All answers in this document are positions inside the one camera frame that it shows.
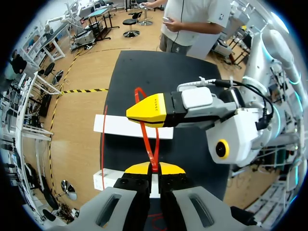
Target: person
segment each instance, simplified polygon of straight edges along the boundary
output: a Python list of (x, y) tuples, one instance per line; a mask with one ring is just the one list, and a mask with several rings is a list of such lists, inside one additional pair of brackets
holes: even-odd
[(228, 23), (229, 0), (157, 0), (145, 2), (155, 8), (167, 2), (161, 27), (160, 50), (187, 54), (198, 33), (219, 34)]
[(31, 63), (28, 63), (24, 60), (18, 53), (17, 50), (13, 51), (12, 54), (13, 60), (10, 61), (13, 71), (16, 74), (26, 73), (27, 76), (34, 78), (34, 73), (37, 71), (37, 68), (34, 67)]

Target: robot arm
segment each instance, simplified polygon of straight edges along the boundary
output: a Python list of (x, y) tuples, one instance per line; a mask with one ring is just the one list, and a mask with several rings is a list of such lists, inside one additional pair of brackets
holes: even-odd
[(59, 16), (59, 17), (55, 17), (55, 18), (52, 18), (52, 19), (48, 19), (45, 23), (45, 32), (46, 33), (50, 33), (50, 23), (51, 22), (56, 22), (56, 21), (60, 21), (61, 23), (65, 23), (67, 22), (67, 19), (66, 19), (66, 16), (65, 15), (62, 15), (62, 16)]
[[(208, 85), (229, 89), (217, 97)], [(238, 164), (247, 158), (258, 137), (259, 117), (258, 110), (244, 107), (239, 90), (230, 86), (230, 81), (216, 79), (180, 85), (179, 90), (190, 89), (149, 96), (129, 108), (126, 116), (155, 128), (198, 126), (206, 130), (216, 163)]]
[(125, 170), (113, 187), (104, 189), (85, 203), (78, 219), (48, 231), (145, 230), (150, 193), (154, 186), (158, 187), (161, 218), (169, 231), (263, 231), (256, 226), (252, 213), (230, 209), (205, 188), (195, 186), (182, 168), (163, 162), (159, 165), (158, 185), (152, 185), (149, 162), (133, 165)]
[[(253, 39), (243, 82), (237, 82), (240, 91), (232, 87), (231, 81), (202, 78), (179, 85), (177, 92), (149, 96), (129, 108), (126, 116), (155, 128), (198, 126), (206, 130), (209, 151), (216, 163), (246, 166), (262, 147), (277, 138), (285, 124), (283, 108), (267, 96), (273, 57), (281, 61), (290, 81), (296, 83), (293, 87), (305, 108), (307, 92), (293, 55), (282, 36), (270, 30)], [(216, 97), (208, 85), (229, 89)]]

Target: person's hand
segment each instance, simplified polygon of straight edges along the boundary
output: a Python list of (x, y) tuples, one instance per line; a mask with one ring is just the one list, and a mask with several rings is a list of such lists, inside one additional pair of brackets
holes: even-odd
[(148, 7), (152, 7), (153, 2), (144, 2), (143, 5), (148, 6)]
[(172, 19), (172, 18), (169, 18), (169, 19), (170, 19), (170, 21), (172, 21), (171, 23), (163, 22), (163, 24), (165, 24), (166, 27), (167, 27), (170, 31), (172, 31), (172, 32), (178, 32), (178, 31), (182, 30), (183, 24), (182, 24), (181, 22), (176, 21), (176, 20), (174, 20), (174, 19)]

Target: phone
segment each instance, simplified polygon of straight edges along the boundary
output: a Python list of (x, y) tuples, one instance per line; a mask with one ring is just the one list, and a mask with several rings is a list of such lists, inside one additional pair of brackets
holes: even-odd
[(163, 21), (166, 22), (166, 23), (172, 23), (172, 21), (166, 17), (163, 17)]

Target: yellow and black tape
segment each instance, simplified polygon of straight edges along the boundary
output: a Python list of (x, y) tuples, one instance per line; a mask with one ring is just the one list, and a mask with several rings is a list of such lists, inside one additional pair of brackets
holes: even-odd
[(98, 92), (98, 91), (108, 91), (108, 89), (89, 89), (89, 90), (64, 90), (62, 91), (62, 94), (67, 94), (67, 93), (89, 93), (89, 92)]
[[(77, 59), (77, 57), (79, 56), (81, 51), (79, 51), (76, 55), (76, 57), (73, 59), (71, 65), (69, 66), (68, 70), (67, 70), (67, 73), (63, 79), (63, 83), (65, 82), (65, 79), (68, 75), (68, 73), (70, 72), (71, 70), (71, 67), (72, 65), (74, 64), (75, 60)], [(51, 127), (50, 127), (50, 132), (52, 132), (52, 126), (53, 126), (53, 120), (54, 120), (54, 116), (56, 114), (56, 108), (57, 108), (57, 104), (58, 104), (58, 100), (59, 100), (59, 97), (61, 95), (57, 95), (57, 98), (56, 98), (56, 103), (54, 105), (54, 110), (53, 110), (53, 114), (52, 114), (52, 119), (51, 119)], [(51, 142), (49, 142), (49, 168), (50, 168), (50, 177), (51, 177), (51, 183), (52, 183), (52, 188), (53, 188), (53, 191), (54, 191), (54, 195), (57, 195), (57, 192), (56, 192), (56, 189), (55, 189), (55, 186), (54, 186), (54, 182), (53, 182), (53, 175), (52, 175), (52, 166), (51, 166)]]

